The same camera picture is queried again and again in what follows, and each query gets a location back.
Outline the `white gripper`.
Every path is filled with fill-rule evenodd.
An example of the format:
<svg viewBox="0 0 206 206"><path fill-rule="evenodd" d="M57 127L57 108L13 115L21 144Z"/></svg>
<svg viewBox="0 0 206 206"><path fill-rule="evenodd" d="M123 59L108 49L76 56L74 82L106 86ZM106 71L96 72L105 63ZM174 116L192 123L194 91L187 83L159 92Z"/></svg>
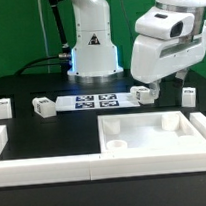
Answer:
<svg viewBox="0 0 206 206"><path fill-rule="evenodd" d="M192 36L195 16L152 7L135 24L138 33L134 40L131 74L136 80L149 83L149 94L160 96L160 79L175 74L176 81L184 81L189 69L205 57L206 26Z"/></svg>

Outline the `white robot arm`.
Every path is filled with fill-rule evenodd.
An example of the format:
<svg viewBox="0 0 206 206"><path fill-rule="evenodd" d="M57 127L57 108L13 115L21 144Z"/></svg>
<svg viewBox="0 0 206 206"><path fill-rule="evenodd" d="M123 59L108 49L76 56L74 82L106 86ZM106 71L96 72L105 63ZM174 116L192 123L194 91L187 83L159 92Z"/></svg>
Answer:
<svg viewBox="0 0 206 206"><path fill-rule="evenodd" d="M69 76L90 82L120 73L107 1L71 1L77 41ZM205 12L206 0L155 0L155 5L138 18L130 70L134 79L150 85L139 98L141 103L158 98L163 77L175 73L183 79L187 69L205 57Z"/></svg>

